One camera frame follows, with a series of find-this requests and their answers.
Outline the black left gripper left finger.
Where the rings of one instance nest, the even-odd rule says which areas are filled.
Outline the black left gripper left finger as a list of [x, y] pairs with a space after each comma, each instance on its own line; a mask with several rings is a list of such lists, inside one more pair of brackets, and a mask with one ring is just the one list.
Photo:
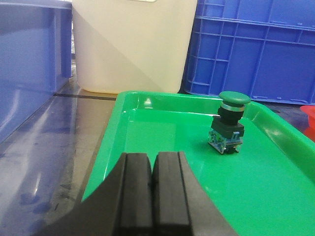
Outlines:
[[151, 165], [145, 153], [122, 153], [99, 187], [37, 236], [151, 236]]

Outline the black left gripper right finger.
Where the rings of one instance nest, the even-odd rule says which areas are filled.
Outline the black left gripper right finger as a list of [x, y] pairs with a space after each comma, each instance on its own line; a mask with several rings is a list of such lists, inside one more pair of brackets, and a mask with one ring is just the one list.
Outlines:
[[157, 236], [236, 236], [191, 170], [184, 152], [159, 152], [153, 170]]

